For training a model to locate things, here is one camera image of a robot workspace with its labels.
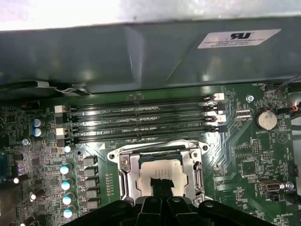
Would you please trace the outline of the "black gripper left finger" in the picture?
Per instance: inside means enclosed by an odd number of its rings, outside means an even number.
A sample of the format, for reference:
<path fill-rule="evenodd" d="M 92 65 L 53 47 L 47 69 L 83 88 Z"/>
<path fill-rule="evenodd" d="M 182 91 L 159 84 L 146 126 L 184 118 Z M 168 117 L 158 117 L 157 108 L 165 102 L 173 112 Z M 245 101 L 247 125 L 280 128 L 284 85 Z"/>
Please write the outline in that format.
<path fill-rule="evenodd" d="M 150 180 L 152 196 L 132 205 L 118 200 L 98 208 L 69 223 L 68 226 L 160 226 L 163 207 L 163 179 Z"/>

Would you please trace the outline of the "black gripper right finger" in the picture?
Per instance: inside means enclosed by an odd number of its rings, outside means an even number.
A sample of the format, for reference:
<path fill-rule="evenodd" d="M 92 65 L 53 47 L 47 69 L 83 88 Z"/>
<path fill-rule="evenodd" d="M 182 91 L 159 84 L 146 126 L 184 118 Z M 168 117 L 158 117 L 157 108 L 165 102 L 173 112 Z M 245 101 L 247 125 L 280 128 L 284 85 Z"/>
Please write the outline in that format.
<path fill-rule="evenodd" d="M 172 180 L 163 180 L 164 197 L 174 218 L 174 226 L 271 226 L 250 214 L 216 201 L 204 201 L 194 207 L 181 196 L 174 196 Z"/>

